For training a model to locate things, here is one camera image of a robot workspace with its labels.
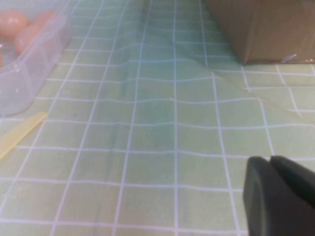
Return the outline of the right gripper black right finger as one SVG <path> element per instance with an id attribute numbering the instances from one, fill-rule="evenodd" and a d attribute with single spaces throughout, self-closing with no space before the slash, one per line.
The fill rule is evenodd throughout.
<path id="1" fill-rule="evenodd" d="M 292 192 L 315 208 L 315 173 L 283 156 L 272 156 L 270 164 Z"/>

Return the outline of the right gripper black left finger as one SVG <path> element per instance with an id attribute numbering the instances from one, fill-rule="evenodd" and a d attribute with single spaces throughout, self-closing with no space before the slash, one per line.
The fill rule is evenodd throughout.
<path id="1" fill-rule="evenodd" d="M 270 160 L 248 159 L 243 202 L 251 236 L 315 234 L 315 209 L 291 191 Z"/>

